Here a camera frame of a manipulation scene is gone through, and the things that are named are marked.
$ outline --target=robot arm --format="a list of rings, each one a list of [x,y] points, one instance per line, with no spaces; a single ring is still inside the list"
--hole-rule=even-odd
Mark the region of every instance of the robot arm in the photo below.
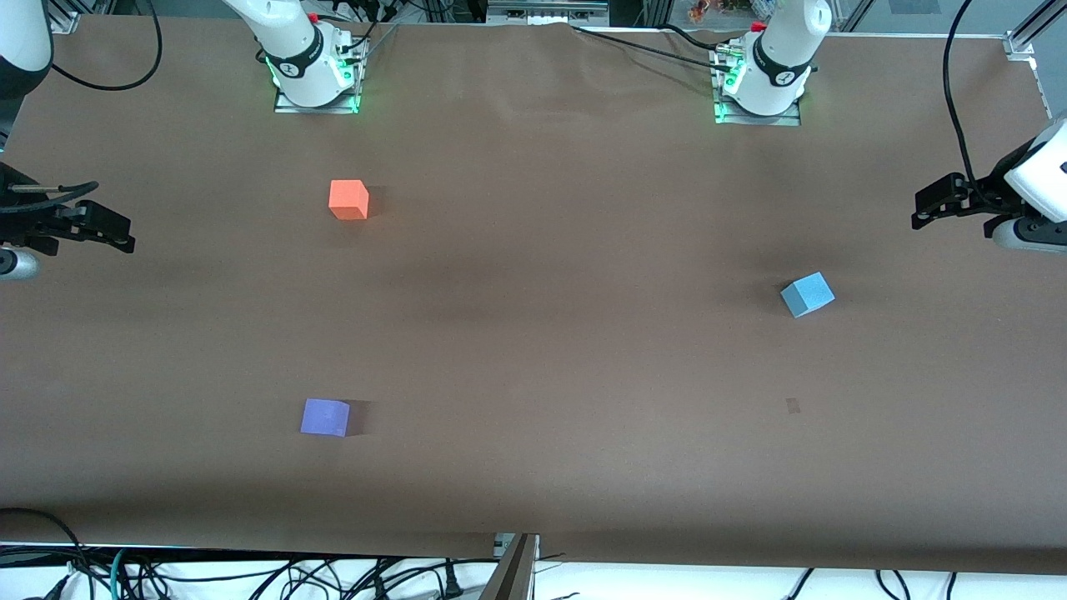
[[[994,215],[985,235],[999,246],[1067,254],[1067,113],[997,163],[972,189],[950,173],[915,194],[911,228],[944,217]]]
[[[803,94],[811,59],[832,20],[826,0],[780,3],[765,31],[746,33],[734,43],[744,48],[744,68],[722,92],[752,114],[781,114]]]
[[[21,98],[48,75],[52,36],[47,0],[0,0],[0,98]],[[267,53],[274,82],[302,107],[320,107],[351,88],[355,58],[349,32],[313,23],[300,0],[222,0],[249,25]]]
[[[0,98],[33,91],[52,66],[47,0],[0,0]]]
[[[0,0],[0,98],[21,98],[48,75],[52,36],[45,1]],[[300,0],[223,2],[252,28],[275,85],[292,104],[319,107],[354,84],[351,63],[360,45],[352,44],[348,31],[312,22]],[[36,257],[20,248],[54,256],[60,239],[97,241],[133,252],[129,219],[91,200],[79,200],[73,207],[65,204],[94,189],[95,181],[41,186],[0,162],[0,281],[35,277]],[[4,248],[5,243],[16,248]]]

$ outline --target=orange cube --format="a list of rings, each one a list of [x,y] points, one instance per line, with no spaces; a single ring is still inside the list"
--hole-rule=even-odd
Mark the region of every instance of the orange cube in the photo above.
[[[330,181],[330,210],[341,221],[357,221],[367,218],[370,192],[360,179],[334,179]]]

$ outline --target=white floor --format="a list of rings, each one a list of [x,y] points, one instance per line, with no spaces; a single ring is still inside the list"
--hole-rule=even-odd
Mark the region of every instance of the white floor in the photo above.
[[[439,559],[404,562],[393,571],[414,566],[432,565]],[[319,563],[308,563],[314,568]],[[165,566],[162,571],[172,577],[208,578],[275,569],[281,562],[204,563]],[[337,564],[343,583],[351,584],[372,566],[370,560],[348,560]],[[492,565],[460,565],[456,574],[460,585],[469,589],[483,585]],[[793,589],[802,569],[680,567],[657,565],[560,564],[540,563],[535,582],[534,600],[558,600],[577,593],[576,600],[781,600]],[[0,600],[25,600],[44,596],[66,570],[61,567],[0,569]],[[905,571],[912,600],[945,598],[947,573]],[[885,572],[890,589],[904,597],[891,572]],[[230,582],[172,583],[173,600],[243,600],[259,585],[264,577]],[[333,581],[332,575],[325,579]],[[286,578],[278,578],[262,595],[275,600],[283,594]],[[435,590],[436,579],[421,575],[389,593],[392,600],[426,598]],[[292,600],[331,600],[338,594],[324,595],[321,589],[304,586]],[[371,594],[359,600],[370,600]],[[89,598],[85,578],[77,575],[68,583],[63,600]],[[110,598],[98,585],[97,598]],[[816,569],[799,600],[889,600],[878,587],[873,571]],[[962,573],[952,598],[954,600],[1063,600],[1067,599],[1067,578],[1046,575],[998,575]]]

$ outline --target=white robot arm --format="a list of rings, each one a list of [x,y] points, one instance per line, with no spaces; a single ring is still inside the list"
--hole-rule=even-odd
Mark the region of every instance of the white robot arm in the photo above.
[[[320,107],[354,84],[349,32],[313,23],[300,0],[222,0],[252,28],[274,82],[292,104]],[[0,98],[20,98],[48,75],[52,37],[43,0],[0,0]]]
[[[275,84],[292,104],[320,107],[354,84],[346,65],[354,59],[352,34],[322,20],[313,23],[300,0],[222,1],[252,28]]]
[[[785,112],[803,94],[811,59],[832,21],[826,0],[779,2],[765,31],[746,33],[731,43],[744,48],[744,68],[722,92],[752,114]]]
[[[46,0],[0,0],[0,98],[29,94],[52,66]]]
[[[911,228],[943,217],[996,215],[985,234],[1004,248],[1067,254],[1067,113],[1007,155],[977,190],[950,173],[915,194]]]

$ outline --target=blue cube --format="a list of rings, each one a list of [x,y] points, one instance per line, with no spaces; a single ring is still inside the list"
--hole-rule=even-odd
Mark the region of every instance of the blue cube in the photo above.
[[[348,402],[307,398],[300,432],[344,438],[348,432]]]
[[[791,283],[782,290],[782,299],[793,313],[793,318],[796,318],[829,304],[833,300],[833,293],[823,279],[823,273],[816,271]]]

